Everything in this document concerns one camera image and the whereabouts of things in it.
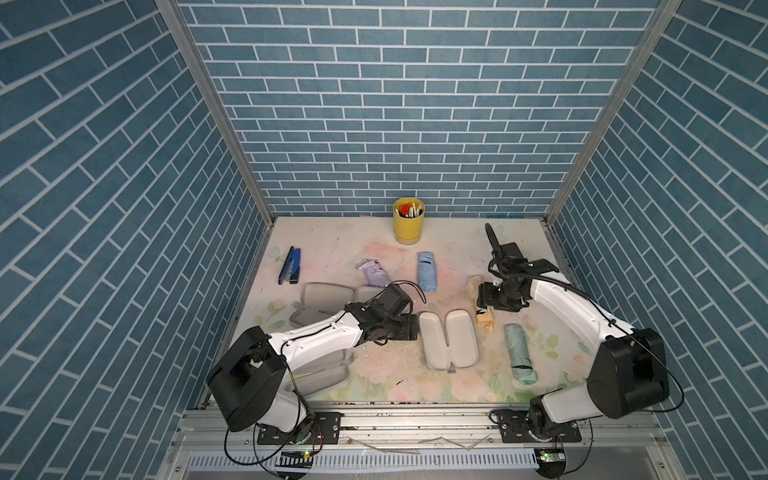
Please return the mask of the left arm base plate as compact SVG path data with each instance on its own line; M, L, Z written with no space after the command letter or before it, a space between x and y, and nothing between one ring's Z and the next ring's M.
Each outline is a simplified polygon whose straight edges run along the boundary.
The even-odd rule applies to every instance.
M320 411L310 414L298 425L290 423L283 432L276 427L263 426L257 430L258 445L336 445L343 415L338 412Z

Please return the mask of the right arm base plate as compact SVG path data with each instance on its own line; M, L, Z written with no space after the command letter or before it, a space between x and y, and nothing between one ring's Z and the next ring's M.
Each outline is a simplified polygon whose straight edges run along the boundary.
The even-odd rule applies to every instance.
M574 443L582 435L575 422L553 423L538 410L494 409L489 420L498 428L503 443Z

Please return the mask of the light blue umbrella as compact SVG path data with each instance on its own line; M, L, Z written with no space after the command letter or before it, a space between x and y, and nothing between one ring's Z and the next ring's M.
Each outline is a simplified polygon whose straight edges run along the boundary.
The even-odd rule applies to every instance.
M434 254L419 252L417 255L417 276L420 288L426 293L432 293L438 287L438 275Z

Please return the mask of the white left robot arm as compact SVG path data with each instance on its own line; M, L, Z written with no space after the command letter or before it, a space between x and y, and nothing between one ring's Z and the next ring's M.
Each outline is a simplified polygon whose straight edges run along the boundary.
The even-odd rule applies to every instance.
M414 341L418 320L414 302L391 284L365 302L344 305L330 317L298 329L266 333L245 330L212 367L206 378L228 430L253 425L291 434L308 426L312 416L293 381L298 369L337 351L372 342Z

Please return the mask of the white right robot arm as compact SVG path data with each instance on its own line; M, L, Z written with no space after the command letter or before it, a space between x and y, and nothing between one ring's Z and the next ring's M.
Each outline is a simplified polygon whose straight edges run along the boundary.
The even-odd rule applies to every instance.
M500 243L490 224L485 232L491 246L488 272L496 280L480 284L477 307L519 312L538 303L594 354L583 383L530 401L532 433L545 437L551 429L573 421L620 419L669 398L676 379L667 368L664 341L655 330L637 329L618 319L571 284L552 262L529 260L516 243Z

